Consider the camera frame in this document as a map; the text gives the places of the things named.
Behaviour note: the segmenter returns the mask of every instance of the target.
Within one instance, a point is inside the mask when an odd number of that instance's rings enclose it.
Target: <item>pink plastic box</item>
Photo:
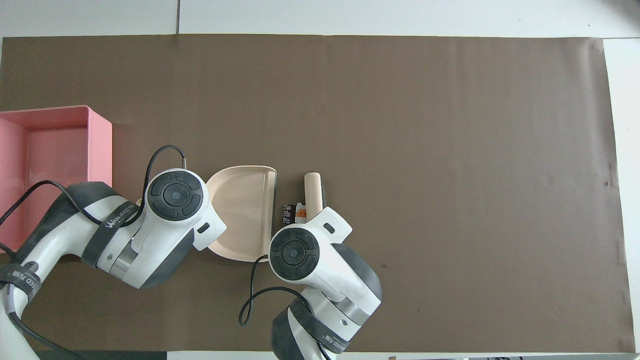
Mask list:
[[[0,215],[31,185],[102,181],[111,186],[111,123],[85,105],[0,112]],[[43,185],[0,226],[17,250],[60,191]]]

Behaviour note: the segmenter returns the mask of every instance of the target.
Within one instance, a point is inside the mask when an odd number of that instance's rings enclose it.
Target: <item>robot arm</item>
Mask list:
[[[301,293],[309,308],[296,299],[273,320],[271,347],[279,359],[335,359],[380,305],[378,276],[342,244],[350,232],[338,213],[324,208],[271,240],[273,272],[285,282],[309,285]]]
[[[139,207],[106,184],[80,183],[67,190],[102,223],[94,224],[60,195],[17,253],[21,270],[13,274],[29,275],[37,282],[36,288],[65,254],[75,254],[135,288],[155,286],[175,271],[191,246],[202,250],[226,229],[209,201],[205,183],[181,168],[165,170],[151,180],[142,215],[128,226],[122,225]],[[14,284],[4,287],[1,302],[6,311],[0,319],[0,332],[8,339],[20,338],[8,316],[15,313],[21,317],[33,295],[33,291]],[[12,354],[17,359],[25,354],[36,358],[24,339],[20,340],[10,343],[3,339],[0,353],[9,358]]]

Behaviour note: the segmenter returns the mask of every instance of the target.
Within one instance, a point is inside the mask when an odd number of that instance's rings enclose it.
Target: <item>beige dustpan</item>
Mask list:
[[[269,252],[276,170],[265,166],[230,167],[207,181],[211,204],[227,230],[209,248],[238,261],[254,262]]]

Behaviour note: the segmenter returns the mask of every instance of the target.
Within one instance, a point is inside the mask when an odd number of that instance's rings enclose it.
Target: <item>brown paper backdrop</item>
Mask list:
[[[167,143],[205,180],[276,168],[276,214],[322,173],[384,292],[350,351],[634,349],[601,40],[6,38],[1,75],[0,110],[110,120],[113,184],[132,200]],[[249,271],[193,251],[135,290],[66,262],[25,321],[70,348],[269,350],[291,297],[259,298],[240,328]],[[261,265],[257,288],[276,284]]]

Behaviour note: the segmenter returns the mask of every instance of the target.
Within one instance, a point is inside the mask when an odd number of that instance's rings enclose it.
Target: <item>beige brush handle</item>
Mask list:
[[[307,206],[307,222],[324,208],[322,179],[317,172],[305,174],[305,205]]]

